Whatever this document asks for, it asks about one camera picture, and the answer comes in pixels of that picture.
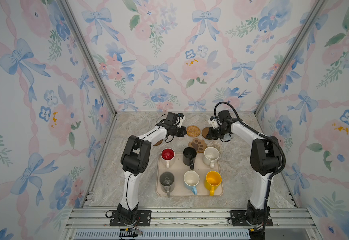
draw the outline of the vent grille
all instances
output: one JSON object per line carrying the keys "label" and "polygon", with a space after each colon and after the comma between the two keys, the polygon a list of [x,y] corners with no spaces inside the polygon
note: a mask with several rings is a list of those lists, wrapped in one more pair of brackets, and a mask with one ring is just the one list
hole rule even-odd
{"label": "vent grille", "polygon": [[[250,239],[248,229],[141,229],[143,232],[135,239]],[[119,229],[77,229],[74,239],[95,240],[95,239],[119,239]],[[129,232],[121,232],[123,239],[130,235]]]}

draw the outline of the white mug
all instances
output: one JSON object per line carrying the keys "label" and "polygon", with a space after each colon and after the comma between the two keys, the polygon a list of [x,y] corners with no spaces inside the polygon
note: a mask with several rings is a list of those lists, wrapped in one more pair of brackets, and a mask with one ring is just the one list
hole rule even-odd
{"label": "white mug", "polygon": [[166,148],[160,153],[160,159],[161,162],[164,164],[164,166],[169,169],[169,166],[173,165],[175,162],[175,151],[173,151],[172,148]]}
{"label": "white mug", "polygon": [[185,187],[193,192],[194,195],[197,195],[196,185],[200,181],[200,176],[195,171],[187,171],[184,174],[184,183]]}
{"label": "white mug", "polygon": [[220,153],[214,147],[207,147],[204,151],[204,157],[202,160],[206,165],[209,165],[210,168],[214,168],[214,164],[220,157]]}

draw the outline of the cork coaster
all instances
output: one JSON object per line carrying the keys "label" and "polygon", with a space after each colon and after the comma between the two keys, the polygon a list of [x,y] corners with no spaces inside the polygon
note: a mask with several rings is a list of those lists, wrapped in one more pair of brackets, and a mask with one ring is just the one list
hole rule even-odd
{"label": "cork coaster", "polygon": [[161,139],[160,141],[156,142],[156,144],[153,145],[153,146],[158,146],[158,145],[160,145],[162,142],[163,142],[163,140]]}
{"label": "cork coaster", "polygon": [[209,127],[205,127],[205,128],[202,130],[201,135],[202,135],[205,139],[208,139],[208,138],[206,138],[206,135],[208,134],[208,132],[209,132]]}
{"label": "cork coaster", "polygon": [[197,152],[204,152],[207,144],[204,140],[200,140],[198,138],[193,139],[190,143],[188,143],[189,147],[193,147]]}
{"label": "cork coaster", "polygon": [[200,128],[194,125],[187,127],[186,132],[190,137],[198,137],[201,133]]}

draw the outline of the mug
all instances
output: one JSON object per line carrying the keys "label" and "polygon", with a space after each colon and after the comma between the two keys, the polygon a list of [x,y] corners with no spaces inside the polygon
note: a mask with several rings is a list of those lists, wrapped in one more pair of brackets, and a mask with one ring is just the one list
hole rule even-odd
{"label": "mug", "polygon": [[160,154],[161,162],[169,169],[170,165],[173,165],[175,162],[175,151],[173,151],[172,148],[166,148],[163,151],[161,151]]}
{"label": "mug", "polygon": [[184,174],[185,187],[193,192],[194,195],[197,195],[196,185],[199,183],[200,177],[195,171],[187,171]]}
{"label": "mug", "polygon": [[216,148],[207,147],[204,151],[204,157],[202,158],[202,160],[206,165],[209,165],[210,168],[214,168],[214,164],[215,162],[217,162],[219,157],[220,153]]}
{"label": "mug", "polygon": [[210,171],[206,174],[204,185],[209,190],[209,196],[214,195],[214,191],[221,184],[221,175],[216,171]]}
{"label": "mug", "polygon": [[160,184],[164,192],[167,192],[168,197],[171,197],[170,192],[175,189],[175,176],[171,172],[164,172],[160,175]]}
{"label": "mug", "polygon": [[182,152],[182,162],[190,166],[191,170],[194,169],[194,161],[196,160],[197,152],[193,147],[186,147]]}

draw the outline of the gray mug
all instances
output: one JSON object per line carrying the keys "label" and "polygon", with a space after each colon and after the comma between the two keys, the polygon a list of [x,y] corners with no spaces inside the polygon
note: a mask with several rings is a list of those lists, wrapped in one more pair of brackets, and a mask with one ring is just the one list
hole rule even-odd
{"label": "gray mug", "polygon": [[175,189],[175,176],[171,172],[164,172],[160,175],[160,184],[168,197],[171,197],[170,192]]}

